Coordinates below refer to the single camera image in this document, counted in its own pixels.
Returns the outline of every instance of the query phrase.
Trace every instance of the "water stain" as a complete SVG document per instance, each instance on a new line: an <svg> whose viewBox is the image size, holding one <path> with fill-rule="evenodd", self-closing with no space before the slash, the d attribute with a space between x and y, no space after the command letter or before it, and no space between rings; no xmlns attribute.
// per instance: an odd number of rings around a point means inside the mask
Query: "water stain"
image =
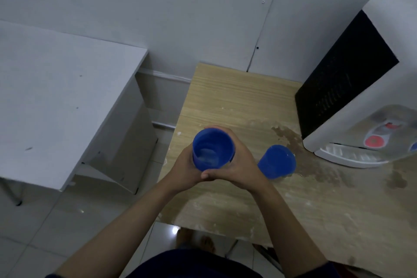
<svg viewBox="0 0 417 278"><path fill-rule="evenodd" d="M389 189L404 189L408 185L408 182L402 177L398 170L393 170L386 181Z"/></svg>
<svg viewBox="0 0 417 278"><path fill-rule="evenodd" d="M318 182L326 182L335 187L340 187L341 184L349 188L355 187L351 176L338 170L336 164L330 164L306 150L303 146L303 140L293 130L283 125L272 127L271 129L280 139L288 141L286 147L293 152L297 160L296 174L303 177L313 177Z"/></svg>
<svg viewBox="0 0 417 278"><path fill-rule="evenodd" d="M349 259L347 260L347 263L351 266L354 266L356 263L356 258L353 256L350 256Z"/></svg>

